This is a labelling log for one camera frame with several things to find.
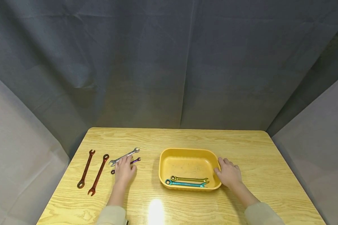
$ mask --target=purple wrench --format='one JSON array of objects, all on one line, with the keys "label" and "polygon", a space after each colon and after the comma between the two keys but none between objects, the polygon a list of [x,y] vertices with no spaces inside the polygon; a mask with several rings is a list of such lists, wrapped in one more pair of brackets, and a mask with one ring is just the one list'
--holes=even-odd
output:
[{"label": "purple wrench", "polygon": [[140,157],[137,158],[136,160],[131,161],[130,164],[133,164],[133,163],[138,162],[138,161],[141,161]]}]

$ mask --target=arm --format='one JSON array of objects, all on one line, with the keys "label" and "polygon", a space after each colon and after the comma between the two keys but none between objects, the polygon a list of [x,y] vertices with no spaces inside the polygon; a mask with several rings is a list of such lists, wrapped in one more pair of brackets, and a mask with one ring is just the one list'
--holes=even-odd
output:
[{"label": "arm", "polygon": [[283,220],[265,203],[260,202],[243,184],[242,173],[238,165],[227,158],[218,158],[221,171],[214,168],[219,180],[228,187],[245,208],[245,217],[249,225],[284,225]]},{"label": "arm", "polygon": [[102,210],[97,225],[125,225],[125,210],[122,208],[128,184],[134,177],[136,166],[130,165],[133,156],[123,157],[115,164],[115,183],[107,206]]}]

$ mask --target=ratcheting wrench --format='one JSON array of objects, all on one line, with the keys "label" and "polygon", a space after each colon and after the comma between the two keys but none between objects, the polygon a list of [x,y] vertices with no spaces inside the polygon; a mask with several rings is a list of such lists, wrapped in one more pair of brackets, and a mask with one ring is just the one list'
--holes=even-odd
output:
[{"label": "ratcheting wrench", "polygon": [[206,185],[206,183],[201,183],[201,184],[192,184],[192,183],[185,183],[185,182],[174,182],[171,181],[170,179],[166,179],[165,180],[165,184],[167,185],[181,185],[181,186],[189,186],[189,187],[200,187],[200,188],[204,188]]},{"label": "ratcheting wrench", "polygon": [[108,160],[108,158],[109,158],[109,155],[108,155],[108,154],[105,154],[105,155],[103,156],[103,163],[102,163],[102,165],[100,166],[98,175],[97,175],[96,178],[95,178],[95,181],[94,181],[93,186],[92,186],[92,187],[90,188],[90,190],[88,191],[88,194],[90,194],[90,192],[91,192],[91,196],[93,196],[93,195],[95,194],[95,188],[96,188],[96,185],[98,184],[98,181],[99,181],[101,172],[103,172],[103,168],[104,168],[105,163],[106,163],[106,161]]},{"label": "ratcheting wrench", "polygon": [[199,179],[199,178],[184,178],[184,177],[171,176],[170,179],[171,179],[172,181],[183,180],[183,181],[194,181],[194,182],[204,182],[204,183],[209,183],[208,178]]},{"label": "ratcheting wrench", "polygon": [[81,180],[79,181],[79,183],[76,185],[79,189],[83,188],[85,185],[85,177],[86,177],[86,173],[88,172],[88,168],[90,165],[90,161],[91,158],[93,157],[93,154],[95,153],[95,150],[93,151],[92,149],[89,151],[89,158],[88,158],[88,162],[86,163],[85,169],[84,169],[84,173],[83,176],[81,177]]}]

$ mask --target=sleeve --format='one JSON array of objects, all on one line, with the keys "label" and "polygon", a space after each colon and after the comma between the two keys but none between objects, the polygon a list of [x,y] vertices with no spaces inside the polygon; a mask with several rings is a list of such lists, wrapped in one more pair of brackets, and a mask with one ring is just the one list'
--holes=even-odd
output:
[{"label": "sleeve", "polygon": [[244,213],[248,225],[285,225],[273,209],[263,202],[249,206]]},{"label": "sleeve", "polygon": [[125,209],[120,206],[105,206],[96,225],[126,225]]}]

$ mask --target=yellow plastic tray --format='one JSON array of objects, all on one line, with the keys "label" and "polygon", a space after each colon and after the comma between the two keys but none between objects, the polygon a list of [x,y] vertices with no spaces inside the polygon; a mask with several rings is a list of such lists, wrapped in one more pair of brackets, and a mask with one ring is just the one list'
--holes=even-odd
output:
[{"label": "yellow plastic tray", "polygon": [[[179,190],[215,190],[222,184],[215,175],[213,169],[220,168],[216,155],[204,149],[169,148],[160,154],[159,179],[169,189]],[[208,178],[209,183],[205,187],[187,187],[180,185],[168,185],[166,179],[171,176],[181,178]]]}]

